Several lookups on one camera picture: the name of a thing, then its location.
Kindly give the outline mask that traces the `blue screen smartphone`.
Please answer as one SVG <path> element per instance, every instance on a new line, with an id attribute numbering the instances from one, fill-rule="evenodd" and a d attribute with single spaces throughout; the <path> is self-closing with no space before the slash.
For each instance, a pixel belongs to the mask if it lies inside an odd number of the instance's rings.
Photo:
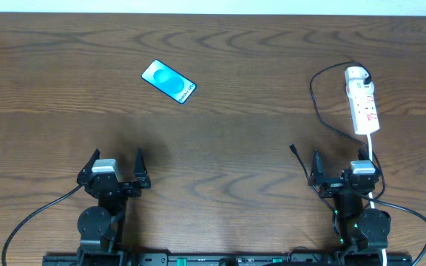
<path id="1" fill-rule="evenodd" d="M 196 83 L 158 59 L 144 70 L 141 77 L 179 104 L 184 104 L 197 88 Z"/>

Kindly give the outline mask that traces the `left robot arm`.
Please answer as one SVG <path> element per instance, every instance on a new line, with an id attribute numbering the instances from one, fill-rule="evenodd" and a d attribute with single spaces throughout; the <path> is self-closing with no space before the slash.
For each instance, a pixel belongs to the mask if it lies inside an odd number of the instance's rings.
<path id="1" fill-rule="evenodd" d="M 121 182 L 115 159 L 101 159 L 95 150 L 77 176 L 77 183 L 97 199 L 98 204 L 85 209 L 77 221 L 81 235 L 77 249 L 77 266 L 124 266 L 136 263 L 132 252 L 121 245 L 130 197 L 139 197 L 142 190 L 151 187 L 151 180 L 138 149 L 135 158 L 134 180 Z"/>

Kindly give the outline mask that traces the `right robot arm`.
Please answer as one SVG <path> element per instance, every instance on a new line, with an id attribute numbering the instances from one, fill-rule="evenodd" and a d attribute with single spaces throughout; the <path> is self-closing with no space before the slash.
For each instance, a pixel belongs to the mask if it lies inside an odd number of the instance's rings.
<path id="1" fill-rule="evenodd" d="M 366 208 L 364 198 L 373 192 L 382 172 L 361 154 L 338 177 L 328 177 L 317 150 L 312 157 L 308 185 L 321 200 L 334 202 L 334 226 L 342 247 L 335 253 L 341 265 L 387 265 L 390 215 L 373 206 Z"/>

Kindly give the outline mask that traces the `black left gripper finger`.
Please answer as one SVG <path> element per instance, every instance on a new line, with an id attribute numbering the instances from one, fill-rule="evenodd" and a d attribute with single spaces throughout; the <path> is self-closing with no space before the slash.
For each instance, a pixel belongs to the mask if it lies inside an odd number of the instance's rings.
<path id="1" fill-rule="evenodd" d="M 149 179 L 149 174 L 143 160 L 143 153 L 141 148 L 138 148 L 137 150 L 133 174 L 138 181 L 147 181 Z"/>
<path id="2" fill-rule="evenodd" d="M 93 167 L 95 161 L 100 158 L 100 154 L 101 153 L 100 153 L 100 151 L 98 149 L 96 149 L 93 152 L 93 154 L 90 157 L 90 159 L 88 160 L 88 162 L 85 164 L 85 166 L 79 172 L 79 177 L 80 178 L 85 178 L 85 177 L 89 176 L 92 173 L 92 167 Z"/>

